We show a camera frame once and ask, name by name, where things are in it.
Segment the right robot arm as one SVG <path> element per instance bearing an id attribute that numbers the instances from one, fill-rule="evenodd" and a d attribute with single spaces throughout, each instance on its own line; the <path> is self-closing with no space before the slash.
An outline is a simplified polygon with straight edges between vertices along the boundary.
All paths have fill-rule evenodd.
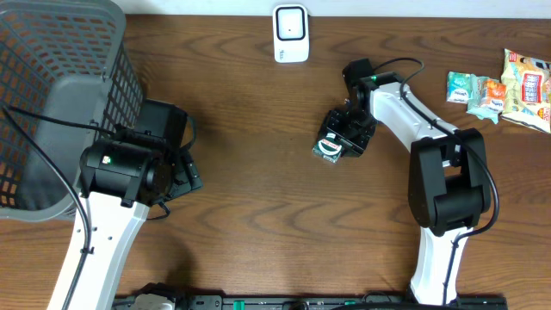
<path id="1" fill-rule="evenodd" d="M 425 305 L 459 305 L 461 256 L 491 200 L 480 132 L 443 121 L 394 72 L 343 78 L 349 98 L 324 118 L 313 153 L 335 163 L 361 156 L 380 124 L 395 135 L 410 154 L 408 204 L 421 232 L 412 298 Z"/>

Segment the large white snack bag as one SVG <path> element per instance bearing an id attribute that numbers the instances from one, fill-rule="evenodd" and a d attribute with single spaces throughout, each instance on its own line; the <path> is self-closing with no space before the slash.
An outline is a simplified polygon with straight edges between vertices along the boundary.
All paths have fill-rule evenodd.
<path id="1" fill-rule="evenodd" d="M 550 62 L 505 49 L 501 83 L 506 86 L 501 118 L 550 133 Z"/>

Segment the orange tissue pack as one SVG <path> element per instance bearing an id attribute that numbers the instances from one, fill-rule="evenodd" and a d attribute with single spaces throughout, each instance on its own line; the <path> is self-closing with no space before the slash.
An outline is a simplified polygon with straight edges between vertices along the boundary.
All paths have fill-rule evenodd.
<path id="1" fill-rule="evenodd" d="M 505 107 L 506 85 L 494 79 L 486 79 L 482 83 L 480 106 L 497 112 Z"/>

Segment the green tissue pack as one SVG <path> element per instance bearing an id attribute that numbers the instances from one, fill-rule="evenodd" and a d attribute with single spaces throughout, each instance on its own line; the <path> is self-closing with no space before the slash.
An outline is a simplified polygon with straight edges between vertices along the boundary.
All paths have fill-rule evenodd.
<path id="1" fill-rule="evenodd" d="M 446 101 L 467 104 L 473 97 L 473 75 L 450 71 L 447 75 Z"/>

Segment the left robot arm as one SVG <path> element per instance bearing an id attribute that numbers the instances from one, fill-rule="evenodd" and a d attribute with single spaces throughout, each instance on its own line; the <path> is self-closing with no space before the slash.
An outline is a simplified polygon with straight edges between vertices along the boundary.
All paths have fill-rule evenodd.
<path id="1" fill-rule="evenodd" d="M 81 156 L 78 219 L 51 309 L 110 309 L 128 253 L 151 207 L 201 188 L 181 128 L 100 139 Z"/>

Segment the teal small snack packet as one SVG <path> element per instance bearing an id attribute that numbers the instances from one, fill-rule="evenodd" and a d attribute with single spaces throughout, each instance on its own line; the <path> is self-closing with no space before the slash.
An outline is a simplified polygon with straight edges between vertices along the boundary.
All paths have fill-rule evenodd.
<path id="1" fill-rule="evenodd" d="M 482 103 L 483 83 L 492 80 L 489 77 L 470 75 L 472 94 L 467 101 L 467 113 L 476 116 L 480 120 L 488 119 L 494 124 L 498 123 L 499 111 L 494 111 Z"/>

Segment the dark green round-label box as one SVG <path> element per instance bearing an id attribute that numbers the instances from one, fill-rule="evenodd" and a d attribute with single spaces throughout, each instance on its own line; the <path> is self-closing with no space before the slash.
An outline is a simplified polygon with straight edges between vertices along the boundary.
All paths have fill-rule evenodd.
<path id="1" fill-rule="evenodd" d="M 343 146 L 337 142 L 337 135 L 327 133 L 313 146 L 313 154 L 335 164 L 341 157 Z"/>

